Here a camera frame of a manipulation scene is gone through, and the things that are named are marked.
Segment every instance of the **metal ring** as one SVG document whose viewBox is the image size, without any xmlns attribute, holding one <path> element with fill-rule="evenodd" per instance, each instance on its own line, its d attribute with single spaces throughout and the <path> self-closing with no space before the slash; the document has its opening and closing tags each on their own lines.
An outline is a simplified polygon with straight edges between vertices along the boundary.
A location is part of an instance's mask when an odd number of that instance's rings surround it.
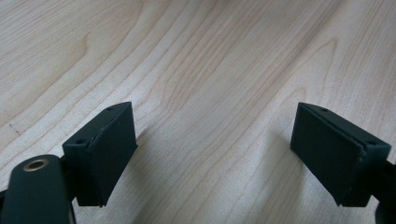
<svg viewBox="0 0 396 224">
<path fill-rule="evenodd" d="M 33 172 L 41 168 L 44 168 L 49 163 L 50 162 L 47 159 L 38 159 L 35 161 L 30 161 L 29 163 L 23 166 L 23 170 L 26 172 Z"/>
</svg>

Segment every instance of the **black plastic part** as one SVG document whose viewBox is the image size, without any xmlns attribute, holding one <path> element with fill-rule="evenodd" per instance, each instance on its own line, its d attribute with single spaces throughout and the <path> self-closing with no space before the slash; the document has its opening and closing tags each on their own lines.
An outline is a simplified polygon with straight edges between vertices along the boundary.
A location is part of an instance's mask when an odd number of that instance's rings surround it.
<svg viewBox="0 0 396 224">
<path fill-rule="evenodd" d="M 2 212 L 4 224 L 74 223 L 58 157 L 42 155 L 16 166 L 9 180 Z"/>
<path fill-rule="evenodd" d="M 290 148 L 343 206 L 366 206 L 390 145 L 332 111 L 298 104 Z"/>
<path fill-rule="evenodd" d="M 74 189 L 78 205 L 106 205 L 137 148 L 131 103 L 103 110 L 64 142 L 63 148 L 67 169 L 76 182 L 69 189 Z"/>
</svg>

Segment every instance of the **screw hole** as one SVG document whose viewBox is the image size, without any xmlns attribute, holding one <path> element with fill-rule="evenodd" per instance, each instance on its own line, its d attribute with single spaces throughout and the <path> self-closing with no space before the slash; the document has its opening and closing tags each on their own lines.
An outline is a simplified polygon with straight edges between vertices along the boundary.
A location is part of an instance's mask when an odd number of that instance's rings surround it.
<svg viewBox="0 0 396 224">
<path fill-rule="evenodd" d="M 372 141 L 372 140 L 368 140 L 368 141 L 366 141 L 366 143 L 368 143 L 369 145 L 372 145 L 372 146 L 376 145 L 376 142 Z"/>
<path fill-rule="evenodd" d="M 76 141 L 76 143 L 77 144 L 83 144 L 83 143 L 85 143 L 85 139 L 78 139 L 77 141 Z"/>
<path fill-rule="evenodd" d="M 26 172 L 36 171 L 36 170 L 39 170 L 39 169 L 45 167 L 48 163 L 49 163 L 49 161 L 47 159 L 31 161 L 23 166 L 23 170 Z"/>
</svg>

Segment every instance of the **light wood surface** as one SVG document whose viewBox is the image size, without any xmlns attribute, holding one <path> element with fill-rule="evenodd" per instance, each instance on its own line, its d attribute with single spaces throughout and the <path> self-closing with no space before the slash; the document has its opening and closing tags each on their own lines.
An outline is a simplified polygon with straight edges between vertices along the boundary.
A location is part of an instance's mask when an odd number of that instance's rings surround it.
<svg viewBox="0 0 396 224">
<path fill-rule="evenodd" d="M 139 148 L 78 223 L 375 223 L 377 201 L 337 207 L 290 136 L 307 102 L 396 146 L 395 55 L 393 0 L 3 0 L 0 190 L 131 101 Z"/>
</svg>

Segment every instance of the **wooden table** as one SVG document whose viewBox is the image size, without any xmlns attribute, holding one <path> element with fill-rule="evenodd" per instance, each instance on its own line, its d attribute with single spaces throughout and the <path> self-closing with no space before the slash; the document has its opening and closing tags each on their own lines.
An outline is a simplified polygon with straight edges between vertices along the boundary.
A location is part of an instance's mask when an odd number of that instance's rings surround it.
<svg viewBox="0 0 396 224">
<path fill-rule="evenodd" d="M 396 146 L 396 1 L 3 0 L 0 22 L 0 190 L 131 101 L 139 148 L 78 223 L 375 223 L 290 136 L 307 102 Z"/>
</svg>

